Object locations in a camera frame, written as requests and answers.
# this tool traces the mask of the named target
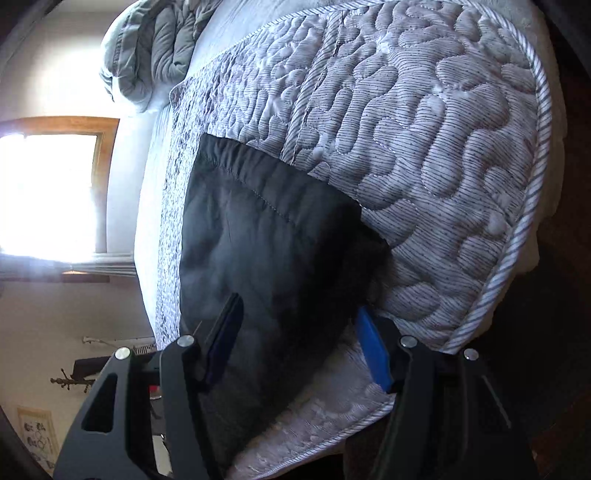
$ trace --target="bright window light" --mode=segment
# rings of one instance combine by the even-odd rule
[[[79,261],[96,251],[95,135],[0,138],[0,251]]]

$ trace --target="blue gripper pad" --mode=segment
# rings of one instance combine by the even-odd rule
[[[394,383],[390,373],[390,355],[367,307],[359,309],[355,319],[355,331],[374,382],[386,393],[389,392]]]

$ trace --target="black sheet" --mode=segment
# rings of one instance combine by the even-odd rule
[[[229,295],[245,318],[220,384],[201,399],[222,469],[297,394],[364,302],[387,244],[326,183],[204,135],[189,179],[180,261],[182,333],[201,345]]]

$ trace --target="gray comforter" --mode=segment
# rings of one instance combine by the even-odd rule
[[[195,41],[220,0],[139,0],[101,44],[100,78],[127,113],[158,111],[186,76]]]

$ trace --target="framed picture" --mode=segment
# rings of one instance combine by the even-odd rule
[[[25,447],[43,469],[53,475],[59,447],[53,429],[51,412],[17,407],[18,424]]]

